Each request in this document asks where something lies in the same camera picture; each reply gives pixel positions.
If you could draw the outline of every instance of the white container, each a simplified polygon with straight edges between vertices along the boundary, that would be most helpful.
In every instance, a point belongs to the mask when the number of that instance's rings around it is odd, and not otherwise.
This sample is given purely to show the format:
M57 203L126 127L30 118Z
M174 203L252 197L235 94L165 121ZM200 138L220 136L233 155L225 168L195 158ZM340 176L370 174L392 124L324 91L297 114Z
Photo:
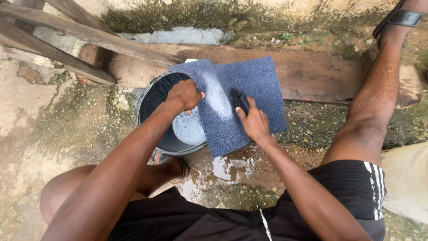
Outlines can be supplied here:
M428 142L385 150L380 161L388 210L428 224Z

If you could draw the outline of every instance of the black bucket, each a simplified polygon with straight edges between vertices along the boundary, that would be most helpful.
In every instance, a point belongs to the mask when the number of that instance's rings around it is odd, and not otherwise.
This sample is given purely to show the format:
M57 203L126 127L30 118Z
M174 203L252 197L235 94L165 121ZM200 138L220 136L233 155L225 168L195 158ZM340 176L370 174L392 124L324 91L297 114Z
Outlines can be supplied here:
M169 90L180 80L190 77L183 73L165 73L154 78L144 90L137 106L137 125L141 125L168 97ZM199 145L188 145L180 141L172 129L172 124L159 141L155 150L171 156L185 156L197 152L207 146L207 142Z

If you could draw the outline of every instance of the sandal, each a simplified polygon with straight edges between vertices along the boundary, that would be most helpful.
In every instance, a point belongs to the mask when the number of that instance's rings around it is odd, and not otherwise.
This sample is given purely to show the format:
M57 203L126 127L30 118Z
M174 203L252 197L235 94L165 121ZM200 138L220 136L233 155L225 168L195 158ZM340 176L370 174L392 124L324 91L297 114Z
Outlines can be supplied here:
M150 156L150 158L152 158L153 160L155 160L155 155L156 155L157 151L153 151L152 155ZM170 155L164 154L164 153L160 153L160 157L159 157L159 162L157 162L158 164L162 164L164 163L168 158L170 157ZM186 177L189 176L190 174L190 167L189 165L180 157L177 157L178 160L180 161L181 164L181 169L183 170L183 176L180 179L185 179Z
M423 12L400 9L405 1L406 0L399 0L395 8L373 30L372 35L375 39L377 39L377 47L379 49L381 40L392 25L416 27L418 23L424 18L425 13Z

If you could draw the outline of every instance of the blue fabric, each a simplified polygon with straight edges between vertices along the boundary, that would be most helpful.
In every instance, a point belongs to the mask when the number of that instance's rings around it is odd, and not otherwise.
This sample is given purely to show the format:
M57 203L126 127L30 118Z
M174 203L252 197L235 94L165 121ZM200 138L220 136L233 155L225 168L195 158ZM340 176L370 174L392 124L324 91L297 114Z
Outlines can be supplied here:
M287 129L281 87L272 57L232 64L198 60L172 66L169 71L189 75L197 91L205 93L198 109L213 157L235 151L250 141L229 102L231 88L256 100L257 108L269 119L271 133Z

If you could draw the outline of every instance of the leg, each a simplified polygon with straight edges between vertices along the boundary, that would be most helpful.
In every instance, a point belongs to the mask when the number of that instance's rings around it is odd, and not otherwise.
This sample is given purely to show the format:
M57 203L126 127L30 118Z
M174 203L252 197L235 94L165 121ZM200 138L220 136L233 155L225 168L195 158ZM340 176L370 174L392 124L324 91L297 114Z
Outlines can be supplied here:
M77 167L54 177L46 184L40 197L40 212L48 224L63 202L95 167L95 165ZM183 171L177 157L170 157L160 165L147 166L130 201L145 199L160 186L182 175Z
M425 0L407 0L401 9L426 12ZM386 127L398 97L401 47L411 27L393 25L384 38L368 79L349 106L346 123L321 165L335 160L363 160L380 166Z

